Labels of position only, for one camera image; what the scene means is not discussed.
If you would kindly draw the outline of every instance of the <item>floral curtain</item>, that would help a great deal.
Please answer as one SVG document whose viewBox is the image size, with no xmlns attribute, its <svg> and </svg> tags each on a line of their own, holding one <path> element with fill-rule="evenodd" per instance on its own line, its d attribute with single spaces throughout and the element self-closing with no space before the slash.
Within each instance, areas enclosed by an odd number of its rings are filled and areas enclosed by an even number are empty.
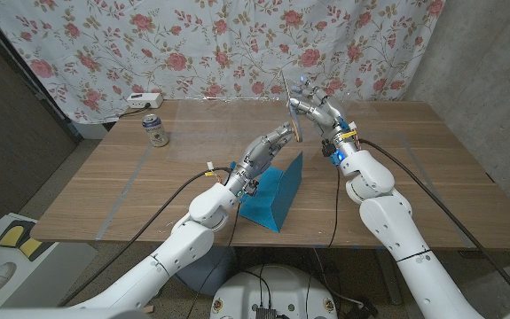
<svg viewBox="0 0 510 319">
<path fill-rule="evenodd" d="M 0 0 L 0 28 L 72 120 L 116 121 L 132 92 L 399 99 L 443 0 Z"/>
</svg>

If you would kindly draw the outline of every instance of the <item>white power strip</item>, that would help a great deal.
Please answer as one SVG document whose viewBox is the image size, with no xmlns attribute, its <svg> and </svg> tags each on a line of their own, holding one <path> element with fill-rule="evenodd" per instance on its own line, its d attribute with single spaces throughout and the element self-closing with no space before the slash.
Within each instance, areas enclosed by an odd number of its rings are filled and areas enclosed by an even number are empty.
<svg viewBox="0 0 510 319">
<path fill-rule="evenodd" d="M 150 103 L 150 108 L 159 108 L 163 100 L 160 93 L 132 93 L 127 98 L 130 108 L 145 108 L 146 103 Z"/>
</svg>

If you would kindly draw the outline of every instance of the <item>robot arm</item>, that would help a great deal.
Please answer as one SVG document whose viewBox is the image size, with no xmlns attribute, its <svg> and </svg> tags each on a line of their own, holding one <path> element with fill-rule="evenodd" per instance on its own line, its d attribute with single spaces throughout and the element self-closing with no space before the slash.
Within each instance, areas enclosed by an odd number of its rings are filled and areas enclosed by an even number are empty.
<svg viewBox="0 0 510 319">
<path fill-rule="evenodd" d="M 251 143 L 226 185 L 216 183 L 190 204 L 168 239 L 153 253 L 96 297 L 73 308 L 144 307 L 179 269 L 205 255 L 213 246 L 214 232 L 229 219 L 225 208 L 237 204 L 243 193 L 252 193 L 259 176 L 290 141 L 293 130 L 284 123 Z"/>
<path fill-rule="evenodd" d="M 293 91 L 315 105 L 291 98 L 289 107 L 314 121 L 323 138 L 324 156 L 329 156 L 349 178 L 345 188 L 360 205 L 361 220 L 392 254 L 422 314 L 427 319 L 482 318 L 419 233 L 412 220 L 411 205 L 395 189 L 393 175 L 368 151 L 357 147 L 357 127 L 344 121 L 335 98 L 328 97 L 319 87 L 310 87 L 303 78 L 302 85 Z"/>
</svg>

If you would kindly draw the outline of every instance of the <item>soda can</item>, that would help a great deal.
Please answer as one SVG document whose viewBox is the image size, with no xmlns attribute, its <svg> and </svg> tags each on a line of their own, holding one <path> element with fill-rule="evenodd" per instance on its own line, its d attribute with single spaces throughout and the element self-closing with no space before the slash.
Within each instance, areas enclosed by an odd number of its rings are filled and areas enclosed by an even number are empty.
<svg viewBox="0 0 510 319">
<path fill-rule="evenodd" d="M 169 137 L 162 126 L 160 118 L 156 114 L 148 114 L 142 119 L 142 126 L 145 128 L 150 143 L 155 147 L 161 147 L 168 143 Z"/>
</svg>

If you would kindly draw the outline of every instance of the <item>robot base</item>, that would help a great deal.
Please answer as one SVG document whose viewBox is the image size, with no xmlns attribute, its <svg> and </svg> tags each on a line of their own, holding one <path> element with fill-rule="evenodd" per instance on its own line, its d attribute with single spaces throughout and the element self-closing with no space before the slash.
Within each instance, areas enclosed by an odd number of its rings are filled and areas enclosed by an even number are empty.
<svg viewBox="0 0 510 319">
<path fill-rule="evenodd" d="M 261 275 L 261 267 L 254 266 L 248 271 Z M 270 264 L 264 265 L 261 277 L 271 289 L 271 309 L 276 310 L 276 315 L 285 315 L 290 319 L 337 318 L 332 295 L 309 274 L 297 268 Z M 268 309 L 269 293 L 266 285 L 259 280 L 257 276 L 245 272 L 240 272 L 227 280 L 213 298 L 210 318 L 255 319 L 256 309 L 261 305 L 261 285 L 263 307 Z M 308 297 L 308 316 L 306 316 L 306 296 Z"/>
</svg>

